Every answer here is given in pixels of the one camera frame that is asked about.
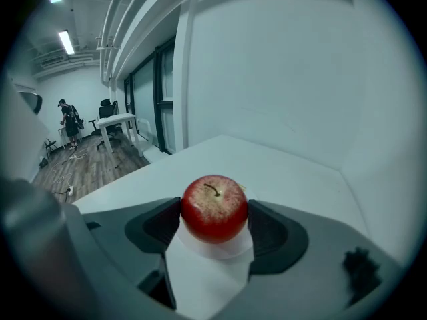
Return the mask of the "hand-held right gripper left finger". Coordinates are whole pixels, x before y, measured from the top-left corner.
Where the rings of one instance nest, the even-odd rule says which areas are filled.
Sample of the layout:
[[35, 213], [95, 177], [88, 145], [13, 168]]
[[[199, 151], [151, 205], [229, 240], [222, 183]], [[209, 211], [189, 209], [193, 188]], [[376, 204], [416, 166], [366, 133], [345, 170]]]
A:
[[174, 197], [83, 218], [101, 250], [134, 287], [176, 309], [165, 254], [179, 228], [180, 213], [181, 199]]

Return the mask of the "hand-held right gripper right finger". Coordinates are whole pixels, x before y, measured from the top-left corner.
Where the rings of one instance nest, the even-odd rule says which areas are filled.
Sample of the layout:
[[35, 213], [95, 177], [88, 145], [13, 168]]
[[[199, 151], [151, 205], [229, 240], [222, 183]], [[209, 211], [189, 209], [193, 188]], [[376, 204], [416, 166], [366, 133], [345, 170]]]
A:
[[402, 276], [381, 248], [333, 219], [250, 200], [248, 227], [248, 280], [218, 319], [366, 319]]

